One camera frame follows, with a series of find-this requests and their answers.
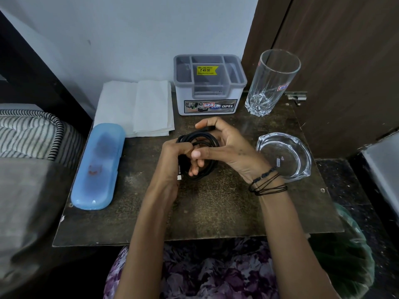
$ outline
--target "hand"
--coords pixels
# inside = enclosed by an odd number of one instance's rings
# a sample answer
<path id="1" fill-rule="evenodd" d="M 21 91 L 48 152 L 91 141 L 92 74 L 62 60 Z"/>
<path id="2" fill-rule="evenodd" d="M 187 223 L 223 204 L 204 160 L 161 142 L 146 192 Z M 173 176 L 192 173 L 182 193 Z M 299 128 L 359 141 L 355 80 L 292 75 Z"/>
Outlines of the hand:
<path id="1" fill-rule="evenodd" d="M 201 120 L 196 124 L 196 128 L 212 125 L 217 130 L 210 133 L 216 137 L 221 146 L 195 148 L 191 152 L 191 158 L 197 160 L 198 166 L 204 166 L 204 159 L 224 161 L 236 170 L 247 183 L 251 183 L 255 178 L 271 169 L 264 157 L 255 151 L 240 132 L 221 118 L 213 117 Z M 192 165 L 189 174 L 198 174 L 195 165 Z"/>
<path id="2" fill-rule="evenodd" d="M 177 196 L 179 163 L 177 157 L 185 154 L 191 157 L 193 145 L 191 143 L 177 143 L 177 139 L 166 141 L 162 145 L 154 175 L 148 191 L 164 191 L 164 194 L 173 201 Z"/>

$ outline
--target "coiled cable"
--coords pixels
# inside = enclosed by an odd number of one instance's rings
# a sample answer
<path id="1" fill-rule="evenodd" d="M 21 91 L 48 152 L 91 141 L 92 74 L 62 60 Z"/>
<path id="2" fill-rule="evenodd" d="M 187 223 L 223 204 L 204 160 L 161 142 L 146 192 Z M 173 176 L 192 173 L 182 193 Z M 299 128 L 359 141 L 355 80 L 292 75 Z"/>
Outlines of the coiled cable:
<path id="1" fill-rule="evenodd" d="M 189 142 L 192 143 L 193 146 L 195 145 L 206 145 L 208 147 L 219 147 L 219 142 L 217 139 L 210 134 L 210 131 L 215 130 L 215 126 L 207 126 L 200 130 L 194 131 L 192 133 L 181 135 L 177 139 L 177 143 Z M 205 138 L 206 140 L 196 140 L 197 138 Z M 180 155 L 179 159 L 179 167 L 180 171 L 184 173 L 189 179 L 201 179 L 202 177 L 207 176 L 210 174 L 215 167 L 217 166 L 218 161 L 216 160 L 209 160 L 208 165 L 204 167 L 202 170 L 198 172 L 198 175 L 189 176 L 188 171 L 191 167 L 191 161 L 186 155 Z"/>

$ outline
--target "glass ashtray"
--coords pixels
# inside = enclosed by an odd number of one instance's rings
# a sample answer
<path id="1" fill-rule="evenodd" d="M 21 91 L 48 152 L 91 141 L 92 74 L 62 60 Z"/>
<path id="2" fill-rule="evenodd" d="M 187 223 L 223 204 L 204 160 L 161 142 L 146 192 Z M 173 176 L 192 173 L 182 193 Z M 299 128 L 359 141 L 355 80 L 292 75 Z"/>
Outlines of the glass ashtray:
<path id="1" fill-rule="evenodd" d="M 256 151 L 260 152 L 286 182 L 310 176 L 312 160 L 305 145 L 295 136 L 274 132 L 258 139 Z"/>

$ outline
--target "stack of napkins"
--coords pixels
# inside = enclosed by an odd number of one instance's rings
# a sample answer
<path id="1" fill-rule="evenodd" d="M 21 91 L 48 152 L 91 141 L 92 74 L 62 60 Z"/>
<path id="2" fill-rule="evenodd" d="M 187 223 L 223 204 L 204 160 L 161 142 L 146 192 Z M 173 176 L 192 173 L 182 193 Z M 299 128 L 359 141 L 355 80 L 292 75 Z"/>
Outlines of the stack of napkins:
<path id="1" fill-rule="evenodd" d="M 166 136 L 174 130 L 168 81 L 111 81 L 102 87 L 94 126 L 119 124 L 126 137 Z"/>

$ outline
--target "product label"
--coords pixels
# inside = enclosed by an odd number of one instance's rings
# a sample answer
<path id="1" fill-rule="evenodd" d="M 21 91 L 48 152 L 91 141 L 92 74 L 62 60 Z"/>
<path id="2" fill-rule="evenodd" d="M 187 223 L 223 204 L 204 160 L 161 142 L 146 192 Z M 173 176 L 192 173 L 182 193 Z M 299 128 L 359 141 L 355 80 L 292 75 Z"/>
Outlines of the product label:
<path id="1" fill-rule="evenodd" d="M 197 75 L 217 75 L 216 69 L 219 66 L 197 66 Z"/>
<path id="2" fill-rule="evenodd" d="M 233 112 L 237 100 L 184 101 L 184 113 Z"/>
<path id="3" fill-rule="evenodd" d="M 289 84 L 290 84 L 290 83 L 279 86 L 278 89 L 277 89 L 277 91 L 281 91 L 281 90 L 287 89 L 287 87 L 288 87 Z"/>

